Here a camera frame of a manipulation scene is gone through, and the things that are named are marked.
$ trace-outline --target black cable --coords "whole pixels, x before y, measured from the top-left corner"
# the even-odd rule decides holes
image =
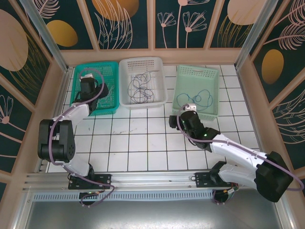
[[[188,139],[188,140],[189,140],[189,142],[190,142],[193,146],[196,146],[196,144],[195,144],[194,142],[191,142],[190,139]]]
[[[151,73],[158,71],[148,71],[142,74],[135,75],[128,85],[128,95],[135,104],[143,104],[154,102],[154,93],[152,89],[147,87],[147,84],[151,81]]]

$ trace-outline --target plastic basket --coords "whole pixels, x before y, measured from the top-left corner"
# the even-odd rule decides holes
[[[167,102],[163,62],[159,57],[125,59],[120,61],[119,69],[122,106],[128,109],[143,109],[159,107]],[[134,83],[140,83],[142,88],[149,90],[137,89]]]
[[[200,119],[213,121],[218,116],[218,70],[179,65],[173,100],[173,113],[187,103],[195,103]]]
[[[98,100],[97,108],[90,114],[90,116],[114,114],[119,107],[119,67],[117,62],[96,62],[77,65],[74,70],[70,105],[73,103],[77,92],[81,90],[79,73],[85,68],[94,68],[100,71],[109,89],[108,95],[105,98]],[[84,76],[89,73],[93,74],[93,77],[99,82],[99,84],[102,83],[100,75],[96,72],[87,70],[81,75]]]

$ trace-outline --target flower drawing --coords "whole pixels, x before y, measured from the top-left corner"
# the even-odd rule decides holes
[[[162,26],[162,32],[163,32],[163,40],[164,40],[164,45],[165,45],[165,48],[167,49],[167,45],[166,45],[166,41],[165,41],[165,35],[164,35],[164,28],[167,27],[167,26],[172,26],[172,25],[175,25],[177,22],[173,16],[173,13],[165,13],[163,15],[163,13],[158,13],[158,19],[159,19],[159,22]]]
[[[208,3],[209,1],[210,0],[178,0],[180,7],[179,7],[178,25],[177,25],[177,48],[179,48],[179,25],[180,25],[180,15],[181,15],[182,6],[200,5],[200,4]]]
[[[204,13],[193,13],[190,17],[190,12],[183,14],[183,23],[186,31],[185,47],[187,48],[187,38],[189,32],[201,31],[207,28]]]
[[[11,97],[8,96],[7,99],[5,100],[4,96],[0,95],[0,123],[4,124],[4,125],[9,124],[16,129],[25,132],[25,130],[15,126],[14,124],[12,124],[10,122],[10,115],[11,115],[11,112],[12,112],[12,109],[13,109],[13,104],[14,104],[14,100]],[[3,136],[3,137],[6,137],[6,138],[8,138],[12,141],[18,142],[20,144],[22,143],[22,141],[14,138],[12,136],[6,135],[2,132],[0,132],[0,135]],[[2,157],[16,157],[16,156],[7,156],[7,155],[0,155],[0,156],[2,156]]]

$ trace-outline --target floor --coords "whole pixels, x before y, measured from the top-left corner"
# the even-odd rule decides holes
[[[242,89],[233,65],[207,65],[219,71],[219,117],[204,126],[220,130],[233,141],[258,150]],[[220,160],[230,159],[199,150],[168,125],[177,76],[176,66],[164,66],[168,102],[160,108],[127,110],[119,107],[114,115],[88,117],[75,131],[76,153],[96,172],[164,171],[211,169]],[[63,110],[68,109],[72,81]],[[65,172],[48,165],[47,172]]]

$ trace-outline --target light green basket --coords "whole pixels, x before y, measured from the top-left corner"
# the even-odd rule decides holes
[[[178,66],[173,100],[173,114],[184,104],[196,104],[200,119],[213,121],[218,117],[218,78],[216,69],[197,66]]]
[[[93,115],[112,115],[116,112],[119,107],[119,65],[117,62],[94,62],[80,64],[75,67],[73,86],[71,93],[70,105],[73,103],[77,92],[81,90],[81,83],[79,80],[79,73],[86,68],[94,68],[100,71],[104,77],[105,84],[107,84],[109,93],[105,98],[99,99],[97,102],[97,108],[93,111],[90,116]],[[96,72],[87,70],[82,73],[86,75],[92,73],[93,77],[102,83],[100,75]]]

